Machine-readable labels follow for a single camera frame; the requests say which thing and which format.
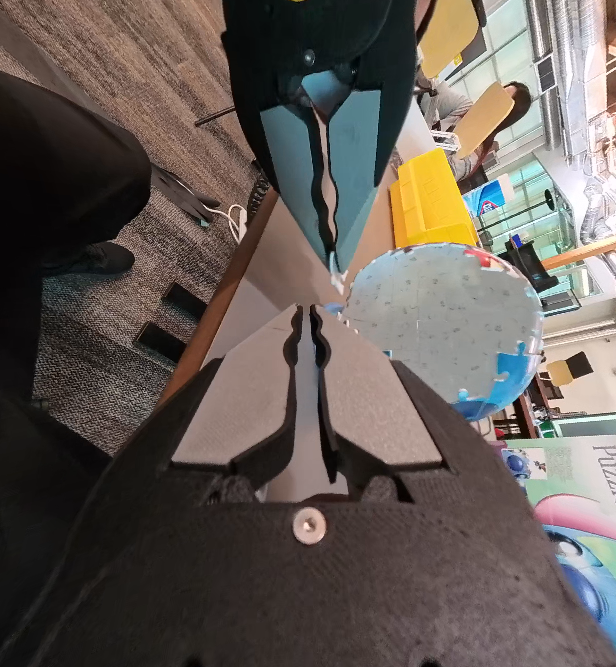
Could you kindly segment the blue and white sign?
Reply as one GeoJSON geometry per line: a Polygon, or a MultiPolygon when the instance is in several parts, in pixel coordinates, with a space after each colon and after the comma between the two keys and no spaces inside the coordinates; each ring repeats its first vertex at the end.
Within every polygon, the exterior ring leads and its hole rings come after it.
{"type": "Polygon", "coordinates": [[[478,189],[474,213],[481,217],[497,208],[511,203],[515,199],[515,189],[508,173],[502,173],[478,189]]]}

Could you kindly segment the black chair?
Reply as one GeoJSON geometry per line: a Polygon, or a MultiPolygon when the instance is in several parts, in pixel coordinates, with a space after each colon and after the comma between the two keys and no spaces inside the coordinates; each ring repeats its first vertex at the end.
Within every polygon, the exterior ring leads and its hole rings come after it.
{"type": "Polygon", "coordinates": [[[501,258],[512,264],[529,281],[537,294],[542,294],[559,285],[559,278],[550,275],[535,250],[535,242],[522,242],[518,235],[505,243],[505,253],[501,258]]]}

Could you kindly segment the black floor plate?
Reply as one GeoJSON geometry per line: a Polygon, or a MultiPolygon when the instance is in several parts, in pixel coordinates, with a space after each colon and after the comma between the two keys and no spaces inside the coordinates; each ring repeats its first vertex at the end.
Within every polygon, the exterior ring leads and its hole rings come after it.
{"type": "Polygon", "coordinates": [[[173,282],[162,294],[162,301],[187,313],[192,319],[202,319],[207,303],[177,282],[173,282]]]}
{"type": "Polygon", "coordinates": [[[134,337],[134,345],[144,347],[173,364],[179,363],[187,344],[154,322],[145,322],[134,337]]]}

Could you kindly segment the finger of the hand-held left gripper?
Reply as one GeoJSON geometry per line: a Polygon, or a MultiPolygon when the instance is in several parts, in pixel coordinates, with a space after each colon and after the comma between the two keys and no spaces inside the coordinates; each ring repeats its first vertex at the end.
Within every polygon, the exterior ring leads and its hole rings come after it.
{"type": "Polygon", "coordinates": [[[329,172],[335,187],[334,269],[345,273],[378,192],[377,142],[381,91],[352,91],[329,118],[329,172]]]}
{"type": "Polygon", "coordinates": [[[322,192],[325,159],[320,111],[313,101],[294,101],[261,112],[280,197],[321,262],[338,267],[337,231],[322,192]]]}

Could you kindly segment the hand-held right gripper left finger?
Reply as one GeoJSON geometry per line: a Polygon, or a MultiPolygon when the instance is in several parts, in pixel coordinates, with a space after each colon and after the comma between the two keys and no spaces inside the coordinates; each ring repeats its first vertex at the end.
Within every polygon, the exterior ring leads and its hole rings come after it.
{"type": "Polygon", "coordinates": [[[213,360],[212,378],[171,463],[241,476],[260,489],[293,456],[296,373],[303,308],[291,305],[213,360]]]}

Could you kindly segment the white puzzle piece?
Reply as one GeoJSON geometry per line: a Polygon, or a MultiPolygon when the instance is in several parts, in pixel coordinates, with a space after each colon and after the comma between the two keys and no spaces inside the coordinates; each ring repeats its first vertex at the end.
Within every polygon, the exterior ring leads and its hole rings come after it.
{"type": "Polygon", "coordinates": [[[329,271],[330,285],[337,292],[339,296],[343,296],[347,287],[348,271],[341,273],[338,270],[337,256],[335,252],[330,252],[327,258],[327,268],[329,271]]]}

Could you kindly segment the colourful puzzle box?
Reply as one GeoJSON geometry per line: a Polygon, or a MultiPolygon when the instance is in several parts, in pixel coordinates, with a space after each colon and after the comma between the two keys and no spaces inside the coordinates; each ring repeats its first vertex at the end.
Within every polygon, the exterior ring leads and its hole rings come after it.
{"type": "Polygon", "coordinates": [[[493,445],[555,544],[570,585],[616,647],[616,435],[493,445]]]}

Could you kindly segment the silver ventilation duct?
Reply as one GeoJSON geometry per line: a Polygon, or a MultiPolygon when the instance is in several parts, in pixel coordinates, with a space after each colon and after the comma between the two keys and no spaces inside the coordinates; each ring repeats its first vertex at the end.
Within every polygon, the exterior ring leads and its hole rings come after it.
{"type": "Polygon", "coordinates": [[[535,152],[570,213],[576,248],[545,261],[583,262],[597,286],[578,311],[548,323],[547,347],[616,336],[616,1],[525,1],[545,146],[535,152]]]}

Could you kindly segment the yellow plastic bin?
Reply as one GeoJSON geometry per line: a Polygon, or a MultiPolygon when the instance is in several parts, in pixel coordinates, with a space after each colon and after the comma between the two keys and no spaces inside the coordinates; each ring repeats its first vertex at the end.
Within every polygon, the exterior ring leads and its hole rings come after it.
{"type": "Polygon", "coordinates": [[[396,248],[422,244],[478,244],[446,154],[441,148],[398,168],[389,187],[396,248]]]}

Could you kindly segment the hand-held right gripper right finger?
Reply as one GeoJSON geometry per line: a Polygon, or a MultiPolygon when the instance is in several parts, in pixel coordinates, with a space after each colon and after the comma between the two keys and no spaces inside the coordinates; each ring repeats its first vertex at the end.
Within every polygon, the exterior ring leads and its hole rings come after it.
{"type": "Polygon", "coordinates": [[[325,308],[312,305],[317,411],[328,478],[349,484],[436,470],[444,460],[392,360],[325,308]]]}

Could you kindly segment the black round-base stand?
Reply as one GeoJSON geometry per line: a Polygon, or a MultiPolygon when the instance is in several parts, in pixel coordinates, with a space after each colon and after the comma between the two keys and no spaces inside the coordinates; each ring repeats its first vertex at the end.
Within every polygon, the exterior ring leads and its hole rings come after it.
{"type": "Polygon", "coordinates": [[[555,211],[555,200],[554,200],[554,197],[553,197],[553,194],[552,194],[551,190],[546,189],[544,191],[543,195],[544,195],[544,198],[540,202],[538,202],[537,204],[531,205],[531,206],[529,206],[529,207],[527,207],[527,208],[525,208],[521,211],[513,213],[512,215],[508,215],[501,220],[497,220],[493,223],[483,225],[482,227],[480,227],[477,230],[477,232],[481,233],[481,232],[484,232],[484,231],[488,231],[491,228],[494,228],[494,227],[496,227],[496,226],[498,226],[502,223],[506,223],[508,221],[511,221],[511,220],[515,219],[516,217],[519,217],[520,215],[524,215],[526,213],[529,213],[529,212],[533,211],[534,209],[537,209],[538,207],[542,207],[542,206],[545,206],[545,205],[549,208],[550,212],[555,211]]]}

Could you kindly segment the person's black shoe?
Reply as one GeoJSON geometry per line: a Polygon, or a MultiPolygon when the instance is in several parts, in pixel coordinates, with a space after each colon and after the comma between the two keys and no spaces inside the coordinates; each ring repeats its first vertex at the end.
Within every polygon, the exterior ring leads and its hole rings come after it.
{"type": "Polygon", "coordinates": [[[73,274],[115,278],[130,271],[134,263],[135,256],[130,250],[105,241],[46,255],[41,271],[45,277],[73,274]]]}

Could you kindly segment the tan backed chair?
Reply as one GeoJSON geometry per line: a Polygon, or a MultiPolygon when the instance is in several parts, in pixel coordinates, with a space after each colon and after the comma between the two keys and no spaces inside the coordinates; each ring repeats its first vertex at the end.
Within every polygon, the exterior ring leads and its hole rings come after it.
{"type": "Polygon", "coordinates": [[[506,119],[514,106],[512,96],[499,83],[492,83],[457,122],[453,133],[460,143],[455,157],[463,159],[476,151],[506,119]]]}
{"type": "Polygon", "coordinates": [[[422,74],[435,79],[453,65],[486,20],[484,1],[434,1],[418,44],[422,74]]]}

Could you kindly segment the grey framed monitor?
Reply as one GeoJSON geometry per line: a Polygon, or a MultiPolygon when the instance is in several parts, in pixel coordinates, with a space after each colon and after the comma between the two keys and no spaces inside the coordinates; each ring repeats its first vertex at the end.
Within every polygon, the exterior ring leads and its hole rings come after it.
{"type": "Polygon", "coordinates": [[[563,415],[551,420],[551,428],[558,438],[616,436],[616,412],[563,415]]]}

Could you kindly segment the blue and white puzzle ball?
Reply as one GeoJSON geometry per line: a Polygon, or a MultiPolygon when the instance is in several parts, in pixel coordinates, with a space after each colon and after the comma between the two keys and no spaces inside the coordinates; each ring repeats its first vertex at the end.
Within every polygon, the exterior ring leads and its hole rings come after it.
{"type": "Polygon", "coordinates": [[[475,246],[387,252],[357,273],[340,312],[468,421],[512,405],[542,360],[537,292],[517,268],[475,246]]]}

